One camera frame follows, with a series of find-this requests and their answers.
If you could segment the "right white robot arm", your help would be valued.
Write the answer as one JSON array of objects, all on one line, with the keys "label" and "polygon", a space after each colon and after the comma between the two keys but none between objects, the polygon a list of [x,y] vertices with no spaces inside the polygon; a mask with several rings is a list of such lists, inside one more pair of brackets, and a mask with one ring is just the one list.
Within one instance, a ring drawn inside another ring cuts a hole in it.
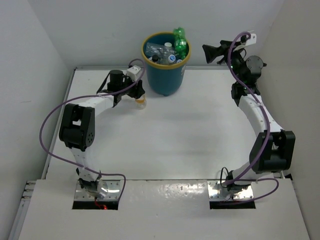
[{"label": "right white robot arm", "polygon": [[229,192],[240,191],[264,175],[288,170],[296,136],[293,131],[281,127],[263,104],[257,80],[267,64],[257,55],[243,58],[243,40],[236,43],[222,40],[219,47],[204,44],[202,49],[207,63],[221,57],[217,64],[228,64],[237,77],[231,86],[231,97],[246,115],[256,136],[248,162],[230,171],[221,187]]}]

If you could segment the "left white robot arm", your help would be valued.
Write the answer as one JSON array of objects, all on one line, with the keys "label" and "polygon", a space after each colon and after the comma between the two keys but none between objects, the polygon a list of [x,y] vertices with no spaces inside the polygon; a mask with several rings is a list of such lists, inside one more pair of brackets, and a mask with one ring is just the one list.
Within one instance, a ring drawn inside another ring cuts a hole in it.
[{"label": "left white robot arm", "polygon": [[145,90],[141,68],[134,65],[126,71],[111,70],[97,90],[97,97],[91,97],[78,104],[68,103],[64,107],[59,130],[59,139],[72,152],[77,168],[80,187],[89,194],[97,196],[105,188],[101,171],[95,170],[91,145],[96,135],[96,117],[114,108],[122,96],[135,99],[145,105]]}]

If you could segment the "bottle with blue label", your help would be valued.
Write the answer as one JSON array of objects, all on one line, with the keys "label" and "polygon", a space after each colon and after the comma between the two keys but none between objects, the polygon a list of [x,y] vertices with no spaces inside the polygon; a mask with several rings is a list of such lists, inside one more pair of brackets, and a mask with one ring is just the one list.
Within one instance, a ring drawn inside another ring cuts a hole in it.
[{"label": "bottle with blue label", "polygon": [[170,54],[168,57],[167,57],[167,62],[169,65],[172,65],[172,64],[175,64],[176,63],[176,56],[173,55],[173,54]]}]

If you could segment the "square clear bottle white cap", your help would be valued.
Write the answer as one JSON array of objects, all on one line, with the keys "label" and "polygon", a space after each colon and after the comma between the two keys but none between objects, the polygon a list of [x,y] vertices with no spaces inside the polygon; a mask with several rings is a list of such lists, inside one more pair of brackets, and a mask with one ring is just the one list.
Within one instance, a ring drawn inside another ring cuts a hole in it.
[{"label": "square clear bottle white cap", "polygon": [[165,59],[167,59],[168,56],[174,55],[173,52],[174,52],[174,49],[173,49],[172,43],[171,42],[165,42],[164,43],[164,48],[163,48],[163,57]]}]

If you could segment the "small bottle yellow cap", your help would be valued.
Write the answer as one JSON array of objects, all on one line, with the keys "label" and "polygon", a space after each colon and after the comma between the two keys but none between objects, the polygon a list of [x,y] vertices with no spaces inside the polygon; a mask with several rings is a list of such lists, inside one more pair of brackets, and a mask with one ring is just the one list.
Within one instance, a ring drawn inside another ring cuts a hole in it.
[{"label": "small bottle yellow cap", "polygon": [[142,95],[140,98],[135,99],[137,108],[143,110],[147,106],[147,99],[145,95]]}]

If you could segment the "green plastic bottle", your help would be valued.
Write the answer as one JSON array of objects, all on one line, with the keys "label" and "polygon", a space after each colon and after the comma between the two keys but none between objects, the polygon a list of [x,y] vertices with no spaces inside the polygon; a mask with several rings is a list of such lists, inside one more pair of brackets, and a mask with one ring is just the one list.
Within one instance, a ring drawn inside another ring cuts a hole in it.
[{"label": "green plastic bottle", "polygon": [[189,45],[186,39],[185,30],[182,27],[173,30],[174,49],[181,60],[184,60],[189,53]]}]

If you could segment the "small bottle black cap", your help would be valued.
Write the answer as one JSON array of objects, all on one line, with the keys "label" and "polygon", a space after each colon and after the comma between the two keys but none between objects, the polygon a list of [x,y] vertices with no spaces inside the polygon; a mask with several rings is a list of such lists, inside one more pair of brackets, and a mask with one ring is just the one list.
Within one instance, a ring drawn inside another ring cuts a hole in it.
[{"label": "small bottle black cap", "polygon": [[158,55],[153,55],[152,57],[150,57],[150,59],[149,59],[150,61],[152,61],[153,63],[155,63],[155,64],[158,64],[159,63],[159,60],[160,60],[160,58],[159,58],[159,56]]}]

